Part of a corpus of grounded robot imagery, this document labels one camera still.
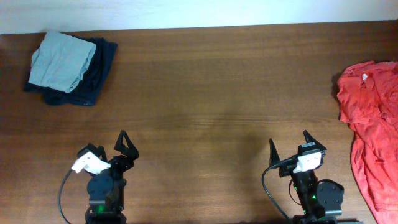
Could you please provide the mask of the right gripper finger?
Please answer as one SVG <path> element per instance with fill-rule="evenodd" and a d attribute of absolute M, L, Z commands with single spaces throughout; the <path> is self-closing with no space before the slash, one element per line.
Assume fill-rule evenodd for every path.
<path fill-rule="evenodd" d="M 270 145 L 269 167 L 272 167 L 280 162 L 280 157 L 272 138 L 269 139 L 269 145 Z"/>
<path fill-rule="evenodd" d="M 326 147 L 318 142 L 307 130 L 303 131 L 303 135 L 306 141 L 305 146 L 314 147 L 315 149 L 319 149 L 320 151 L 325 151 Z"/>

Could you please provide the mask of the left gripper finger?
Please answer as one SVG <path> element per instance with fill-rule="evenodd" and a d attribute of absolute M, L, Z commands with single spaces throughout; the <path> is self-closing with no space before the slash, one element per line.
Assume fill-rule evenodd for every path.
<path fill-rule="evenodd" d="M 124 130 L 119 133 L 114 149 L 133 161 L 139 158 L 139 151 Z"/>
<path fill-rule="evenodd" d="M 103 146 L 96 147 L 95 145 L 88 143 L 77 153 L 77 158 L 80 158 L 87 152 L 92 152 L 96 157 L 100 158 L 102 161 L 107 162 L 106 152 Z"/>

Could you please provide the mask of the light blue t-shirt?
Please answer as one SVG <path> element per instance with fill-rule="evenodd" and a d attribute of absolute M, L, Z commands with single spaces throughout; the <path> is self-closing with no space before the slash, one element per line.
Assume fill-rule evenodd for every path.
<path fill-rule="evenodd" d="M 69 93 L 83 79 L 95 51 L 92 42 L 49 31 L 32 55 L 28 83 Z"/>

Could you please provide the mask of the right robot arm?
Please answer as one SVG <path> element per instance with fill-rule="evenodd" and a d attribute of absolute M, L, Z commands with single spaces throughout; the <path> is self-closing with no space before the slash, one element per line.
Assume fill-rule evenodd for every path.
<path fill-rule="evenodd" d="M 339 220 L 345 189 L 330 179 L 318 179 L 315 170 L 323 165 L 326 147 L 319 143 L 308 131 L 303 132 L 305 144 L 298 146 L 297 153 L 284 160 L 280 159 L 272 139 L 268 168 L 262 173 L 262 186 L 279 212 L 293 224 L 350 224 L 359 220 Z M 265 184 L 265 175 L 272 169 L 279 171 L 280 177 L 291 177 L 289 187 L 297 193 L 297 202 L 303 213 L 290 218 L 274 200 Z"/>

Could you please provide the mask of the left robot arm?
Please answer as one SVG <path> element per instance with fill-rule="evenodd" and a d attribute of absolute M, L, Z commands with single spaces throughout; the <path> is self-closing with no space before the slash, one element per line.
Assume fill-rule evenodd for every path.
<path fill-rule="evenodd" d="M 89 195 L 86 223 L 127 223 L 123 214 L 124 188 L 127 184 L 124 173 L 134 167 L 139 151 L 124 130 L 119 133 L 114 150 L 120 155 L 107 159 L 103 146 L 89 143 L 78 152 L 77 160 L 72 165 L 76 173 L 84 170 L 91 175 L 86 187 Z"/>

